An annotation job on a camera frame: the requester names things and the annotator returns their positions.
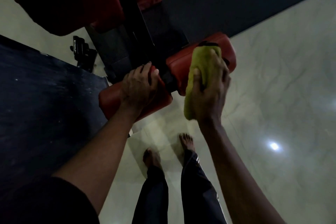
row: leg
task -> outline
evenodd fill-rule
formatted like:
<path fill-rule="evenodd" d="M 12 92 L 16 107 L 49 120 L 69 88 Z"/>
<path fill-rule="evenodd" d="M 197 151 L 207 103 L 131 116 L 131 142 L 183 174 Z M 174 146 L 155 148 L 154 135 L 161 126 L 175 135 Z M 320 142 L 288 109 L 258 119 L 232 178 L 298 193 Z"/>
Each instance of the leg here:
<path fill-rule="evenodd" d="M 188 134 L 179 137 L 184 149 L 181 177 L 184 223 L 226 224 L 217 193 L 199 164 L 193 138 Z"/>
<path fill-rule="evenodd" d="M 148 167 L 132 224 L 167 224 L 168 186 L 156 152 L 147 149 L 143 161 Z"/>

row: hand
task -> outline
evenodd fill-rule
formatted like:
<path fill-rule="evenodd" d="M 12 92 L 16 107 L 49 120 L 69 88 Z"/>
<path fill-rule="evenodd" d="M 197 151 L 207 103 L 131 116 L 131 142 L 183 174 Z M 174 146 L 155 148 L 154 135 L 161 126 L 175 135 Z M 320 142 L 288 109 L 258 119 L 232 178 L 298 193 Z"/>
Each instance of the hand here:
<path fill-rule="evenodd" d="M 120 93 L 121 107 L 131 108 L 139 115 L 152 101 L 158 88 L 159 70 L 151 73 L 149 84 L 148 73 L 151 66 L 152 63 L 149 62 L 125 75 Z"/>
<path fill-rule="evenodd" d="M 202 75 L 199 69 L 194 70 L 194 86 L 192 88 L 192 107 L 196 120 L 201 124 L 220 125 L 221 115 L 225 104 L 226 93 L 229 89 L 230 72 L 222 58 L 212 50 L 211 59 L 214 71 L 210 84 L 202 91 Z"/>

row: tiled floor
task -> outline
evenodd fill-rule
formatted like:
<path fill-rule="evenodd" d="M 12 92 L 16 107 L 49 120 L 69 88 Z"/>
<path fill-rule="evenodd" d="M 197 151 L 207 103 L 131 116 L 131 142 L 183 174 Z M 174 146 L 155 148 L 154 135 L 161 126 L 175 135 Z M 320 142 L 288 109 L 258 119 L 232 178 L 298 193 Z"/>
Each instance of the tiled floor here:
<path fill-rule="evenodd" d="M 33 23 L 13 0 L 0 0 L 0 34 L 76 64 L 72 36 Z M 242 160 L 286 222 L 336 222 L 336 0 L 306 0 L 233 37 L 237 69 L 222 117 Z M 169 223 L 183 223 L 180 132 L 195 139 L 202 167 L 218 191 L 208 147 L 183 117 L 183 97 L 133 127 L 101 223 L 131 223 L 145 181 L 142 154 L 156 148 L 169 186 Z"/>

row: bare foot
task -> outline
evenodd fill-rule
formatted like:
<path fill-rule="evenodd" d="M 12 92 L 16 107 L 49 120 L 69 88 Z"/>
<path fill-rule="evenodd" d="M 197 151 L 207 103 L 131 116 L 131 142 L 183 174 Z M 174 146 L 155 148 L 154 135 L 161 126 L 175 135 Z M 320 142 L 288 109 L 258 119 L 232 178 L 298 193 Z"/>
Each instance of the bare foot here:
<path fill-rule="evenodd" d="M 189 134 L 180 134 L 179 135 L 183 150 L 195 151 L 194 140 Z"/>
<path fill-rule="evenodd" d="M 146 167 L 149 168 L 150 166 L 156 166 L 160 169 L 162 169 L 160 164 L 160 156 L 157 152 L 153 151 L 151 148 L 148 148 L 143 153 L 143 162 L 145 163 Z"/>

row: microfiber cloth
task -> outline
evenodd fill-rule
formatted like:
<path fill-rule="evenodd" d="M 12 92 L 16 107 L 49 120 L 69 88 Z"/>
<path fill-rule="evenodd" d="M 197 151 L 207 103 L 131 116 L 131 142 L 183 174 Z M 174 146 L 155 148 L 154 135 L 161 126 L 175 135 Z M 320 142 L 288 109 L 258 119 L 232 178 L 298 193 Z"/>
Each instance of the microfiber cloth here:
<path fill-rule="evenodd" d="M 195 114 L 191 107 L 191 92 L 194 85 L 194 69 L 198 68 L 202 75 L 203 89 L 206 89 L 210 83 L 212 72 L 215 69 L 213 62 L 211 61 L 211 50 L 214 50 L 216 54 L 221 57 L 222 51 L 218 44 L 202 42 L 196 47 L 192 53 L 191 66 L 188 76 L 188 85 L 185 91 L 184 99 L 184 116 L 187 120 L 195 120 Z"/>

